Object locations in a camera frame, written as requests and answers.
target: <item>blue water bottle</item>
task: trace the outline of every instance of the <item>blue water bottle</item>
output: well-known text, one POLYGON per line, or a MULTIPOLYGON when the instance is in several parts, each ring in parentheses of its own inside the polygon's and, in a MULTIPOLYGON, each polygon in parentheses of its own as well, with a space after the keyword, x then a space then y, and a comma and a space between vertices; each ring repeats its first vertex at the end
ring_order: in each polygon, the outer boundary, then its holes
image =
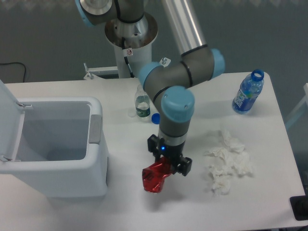
POLYGON ((239 91, 233 100, 234 111, 246 114, 251 109, 264 84, 264 72, 260 69, 254 70, 242 81, 239 91))

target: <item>light blue joint cap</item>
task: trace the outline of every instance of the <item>light blue joint cap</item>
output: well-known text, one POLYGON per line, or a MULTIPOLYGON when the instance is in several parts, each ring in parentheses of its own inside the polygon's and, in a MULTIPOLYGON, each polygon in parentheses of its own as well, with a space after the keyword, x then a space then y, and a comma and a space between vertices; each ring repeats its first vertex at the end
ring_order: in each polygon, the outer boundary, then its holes
POLYGON ((83 20, 83 22, 86 24, 86 26, 90 27, 90 26, 94 26, 86 17, 85 13, 83 12, 81 5, 80 5, 80 1, 79 0, 75 0, 75 4, 78 8, 79 14, 83 20))
POLYGON ((173 86, 165 91, 161 106, 167 118, 176 123, 185 123, 192 118, 194 96, 182 86, 173 86))
POLYGON ((211 51, 214 57, 214 71, 211 78, 213 79, 225 72, 226 64, 223 55, 220 53, 218 49, 211 49, 211 51))
POLYGON ((158 62, 151 62, 151 63, 145 65, 143 68, 141 68, 141 70, 138 74, 138 79, 139 79, 143 89, 144 89, 144 82, 145 82, 146 78, 148 77, 150 72, 153 71, 158 66, 162 66, 162 65, 158 62))

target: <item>white trash can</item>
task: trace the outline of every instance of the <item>white trash can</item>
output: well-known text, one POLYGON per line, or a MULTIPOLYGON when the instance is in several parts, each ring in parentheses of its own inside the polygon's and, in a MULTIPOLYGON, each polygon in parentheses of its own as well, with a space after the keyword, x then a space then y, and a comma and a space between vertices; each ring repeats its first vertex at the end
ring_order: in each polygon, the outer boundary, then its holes
POLYGON ((102 196, 108 149, 92 97, 17 100, 0 81, 0 173, 48 197, 102 196))

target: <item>green bottle label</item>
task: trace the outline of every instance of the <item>green bottle label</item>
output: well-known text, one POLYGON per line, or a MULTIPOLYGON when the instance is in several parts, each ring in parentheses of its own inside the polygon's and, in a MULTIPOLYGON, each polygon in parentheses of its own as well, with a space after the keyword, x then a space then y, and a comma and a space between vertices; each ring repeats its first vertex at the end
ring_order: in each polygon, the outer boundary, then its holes
POLYGON ((136 108, 136 112, 139 117, 147 117, 150 115, 150 108, 145 109, 145 110, 136 108))

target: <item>gray wall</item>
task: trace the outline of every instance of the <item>gray wall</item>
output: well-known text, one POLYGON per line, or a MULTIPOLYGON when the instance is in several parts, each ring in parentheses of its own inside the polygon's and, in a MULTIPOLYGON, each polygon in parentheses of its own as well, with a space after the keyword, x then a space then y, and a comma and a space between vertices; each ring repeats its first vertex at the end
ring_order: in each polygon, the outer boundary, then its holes
MULTIPOLYGON (((73 0, 0 1, 0 63, 23 62, 26 81, 82 79, 88 67, 116 65, 104 25, 86 27, 73 0)), ((205 38, 226 59, 226 72, 262 68, 271 76, 282 116, 304 96, 308 82, 308 2, 305 0, 193 0, 205 38)), ((159 25, 153 60, 180 60, 162 4, 146 11, 159 25)), ((20 66, 0 66, 0 79, 21 81, 20 66)), ((301 170, 308 169, 308 115, 288 132, 301 170)))

